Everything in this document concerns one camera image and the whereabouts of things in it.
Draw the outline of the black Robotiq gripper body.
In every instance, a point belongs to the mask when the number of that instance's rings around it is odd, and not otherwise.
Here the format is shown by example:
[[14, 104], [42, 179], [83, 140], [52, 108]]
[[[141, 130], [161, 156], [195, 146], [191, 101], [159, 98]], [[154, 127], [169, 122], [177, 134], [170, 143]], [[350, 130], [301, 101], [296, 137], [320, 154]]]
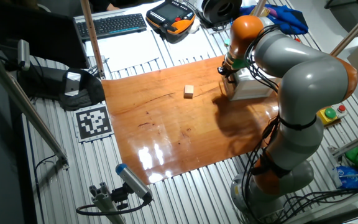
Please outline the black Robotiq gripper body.
[[230, 65], [224, 63], [220, 67], [218, 67], [218, 73], [224, 77], [229, 77], [234, 73], [234, 70]]

